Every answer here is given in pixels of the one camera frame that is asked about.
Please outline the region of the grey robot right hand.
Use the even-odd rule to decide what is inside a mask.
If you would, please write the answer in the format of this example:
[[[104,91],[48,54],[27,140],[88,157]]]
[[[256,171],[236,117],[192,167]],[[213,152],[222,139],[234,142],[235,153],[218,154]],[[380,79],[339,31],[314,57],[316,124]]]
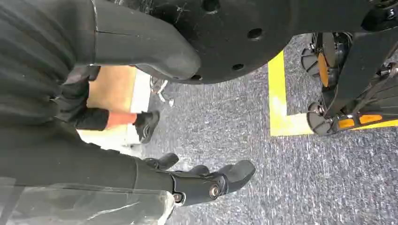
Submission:
[[[0,175],[18,186],[52,184],[164,190],[183,206],[244,187],[249,160],[216,172],[160,170],[137,157],[81,140],[56,118],[54,99],[76,66],[138,65],[190,78],[194,48],[170,24],[105,0],[3,0],[0,3]]]

